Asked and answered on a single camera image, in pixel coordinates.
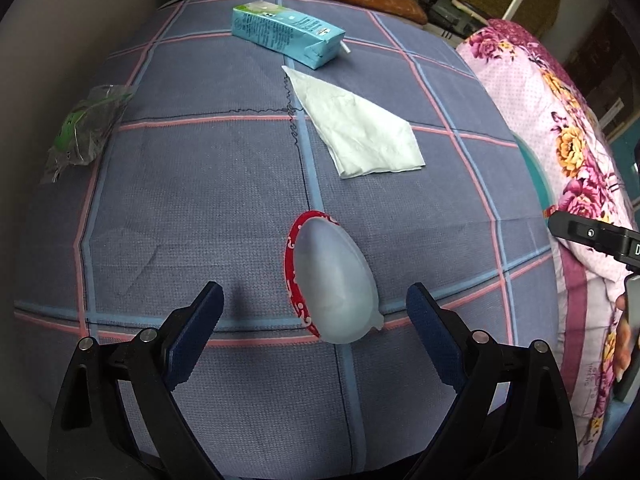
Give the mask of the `person's right hand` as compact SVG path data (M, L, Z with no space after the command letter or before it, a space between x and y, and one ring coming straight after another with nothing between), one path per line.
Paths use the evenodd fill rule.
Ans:
M626 319L627 299L620 295L615 301L615 307L622 312L616 330L616 343L613 358L615 379L620 382L630 363L631 329Z

